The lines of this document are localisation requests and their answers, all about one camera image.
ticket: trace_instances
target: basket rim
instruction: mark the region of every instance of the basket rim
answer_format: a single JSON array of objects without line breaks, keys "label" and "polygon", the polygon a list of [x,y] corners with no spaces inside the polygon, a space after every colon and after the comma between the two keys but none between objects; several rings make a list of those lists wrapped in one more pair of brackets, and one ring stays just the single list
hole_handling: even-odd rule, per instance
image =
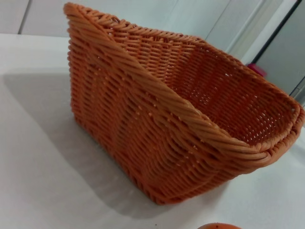
[{"label": "basket rim", "polygon": [[[74,14],[77,14],[78,16],[81,16],[83,19],[87,20],[88,23],[91,24],[92,27],[94,27],[94,32],[96,33],[94,35],[94,41],[99,41],[97,38],[103,38],[104,42],[107,42],[109,44],[115,44],[116,41],[112,37],[108,35],[108,33],[103,29],[103,26],[111,26],[112,28],[118,30],[126,30],[130,31],[132,30],[132,33],[137,33],[139,35],[145,36],[157,36],[160,38],[165,38],[173,41],[179,41],[179,42],[189,42],[194,45],[200,45],[204,46],[204,48],[211,50],[212,52],[219,55],[219,58],[221,58],[223,61],[225,61],[228,64],[233,64],[238,70],[243,71],[248,77],[251,77],[253,80],[258,80],[261,83],[264,83],[267,85],[268,89],[272,89],[281,99],[285,99],[291,107],[293,107],[293,120],[291,120],[291,124],[289,125],[289,128],[286,130],[278,133],[277,135],[273,136],[272,138],[268,138],[263,142],[257,143],[256,145],[250,145],[242,140],[239,140],[237,138],[232,137],[227,131],[219,127],[216,123],[214,123],[207,115],[203,114],[200,110],[195,108],[188,100],[183,99],[180,97],[179,94],[177,94],[175,91],[170,89],[165,83],[160,81],[159,79],[156,79],[154,76],[152,76],[150,73],[148,73],[144,67],[142,67],[138,61],[129,56],[126,50],[124,50],[122,47],[118,47],[116,45],[115,49],[116,51],[120,51],[125,54],[124,57],[128,58],[130,62],[132,62],[136,67],[142,71],[143,74],[145,74],[145,77],[147,80],[158,83],[158,86],[160,86],[164,91],[166,91],[168,94],[173,94],[176,96],[174,98],[175,103],[181,103],[183,105],[183,108],[190,112],[188,118],[182,118],[182,120],[191,127],[191,130],[197,134],[201,139],[204,139],[205,142],[211,144],[213,147],[215,147],[220,152],[227,152],[231,154],[234,153],[241,153],[241,154],[261,154],[261,158],[259,159],[260,162],[256,162],[256,165],[258,167],[266,166],[268,164],[273,163],[275,160],[277,160],[284,152],[284,146],[281,144],[284,140],[289,140],[291,144],[296,140],[296,135],[299,135],[299,130],[302,127],[302,122],[304,122],[305,119],[305,112],[303,108],[296,102],[293,98],[289,97],[286,93],[284,93],[282,90],[278,89],[273,84],[267,82],[265,79],[263,79],[261,76],[253,72],[251,69],[243,65],[239,60],[232,57],[231,55],[226,54],[225,52],[218,50],[217,48],[211,46],[207,42],[205,42],[203,39],[195,37],[195,36],[189,36],[189,35],[183,35],[181,33],[174,33],[174,32],[168,32],[168,31],[162,31],[162,30],[156,30],[156,29],[148,29],[145,27],[137,26],[136,24],[131,24],[128,21],[125,20],[119,20],[116,16],[111,14],[105,14],[101,13],[97,10],[92,10],[91,8],[84,7],[82,5],[78,5],[75,3],[66,3],[64,6],[64,12],[67,15],[67,17],[70,20],[73,20],[73,17],[69,17],[70,13],[73,12]],[[143,79],[137,79],[136,80],[140,84],[144,84]],[[150,92],[156,97],[159,98],[158,93],[156,92]],[[201,134],[198,134],[198,132],[204,131],[208,133],[208,136],[204,136]],[[276,154],[271,154],[269,151],[275,150]]]}]

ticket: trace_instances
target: white table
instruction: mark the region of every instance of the white table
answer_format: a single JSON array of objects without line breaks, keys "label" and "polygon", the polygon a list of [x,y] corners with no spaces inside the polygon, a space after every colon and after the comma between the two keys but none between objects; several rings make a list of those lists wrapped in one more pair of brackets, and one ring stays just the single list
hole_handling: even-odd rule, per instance
[{"label": "white table", "polygon": [[304,129],[275,164],[155,205],[74,122],[67,46],[68,38],[0,34],[0,228],[304,228]]}]

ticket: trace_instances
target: wicker basket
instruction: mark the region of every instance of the wicker basket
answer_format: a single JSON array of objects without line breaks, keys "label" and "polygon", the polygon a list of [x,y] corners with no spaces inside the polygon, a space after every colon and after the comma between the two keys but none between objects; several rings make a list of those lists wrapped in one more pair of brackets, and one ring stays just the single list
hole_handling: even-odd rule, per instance
[{"label": "wicker basket", "polygon": [[156,203],[267,166],[299,136],[301,106],[202,39],[64,12],[75,119]]}]

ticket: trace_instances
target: orange object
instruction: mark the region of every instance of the orange object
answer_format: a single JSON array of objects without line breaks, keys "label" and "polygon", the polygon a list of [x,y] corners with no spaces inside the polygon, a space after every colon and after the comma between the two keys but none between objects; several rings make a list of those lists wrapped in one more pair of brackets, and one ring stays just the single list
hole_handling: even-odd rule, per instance
[{"label": "orange object", "polygon": [[198,229],[241,229],[241,228],[225,223],[210,223]]},{"label": "orange object", "polygon": [[67,3],[76,121],[158,204],[275,162],[302,107],[204,40]]}]

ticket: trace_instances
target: basket weave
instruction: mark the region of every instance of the basket weave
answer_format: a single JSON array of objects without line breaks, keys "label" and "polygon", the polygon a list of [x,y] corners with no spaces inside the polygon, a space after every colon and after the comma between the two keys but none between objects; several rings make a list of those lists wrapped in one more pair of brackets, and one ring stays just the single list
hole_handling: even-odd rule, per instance
[{"label": "basket weave", "polygon": [[67,3],[76,121],[158,204],[275,162],[305,113],[200,38]]}]

